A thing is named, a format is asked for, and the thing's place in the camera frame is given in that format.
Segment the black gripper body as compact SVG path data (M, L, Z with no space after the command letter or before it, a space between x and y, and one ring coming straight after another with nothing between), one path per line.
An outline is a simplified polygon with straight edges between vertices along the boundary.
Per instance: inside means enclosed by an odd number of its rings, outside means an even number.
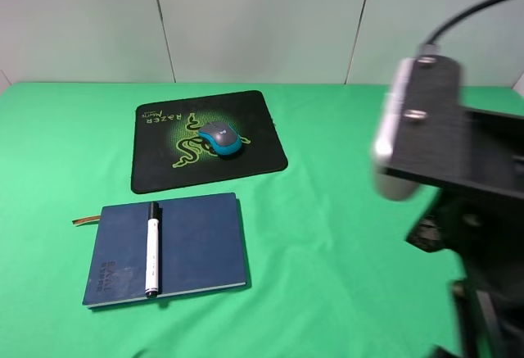
M386 174L435 187L407 235L425 251L451 250L462 354L523 354L523 119L466 107L461 69L448 57L414 58Z

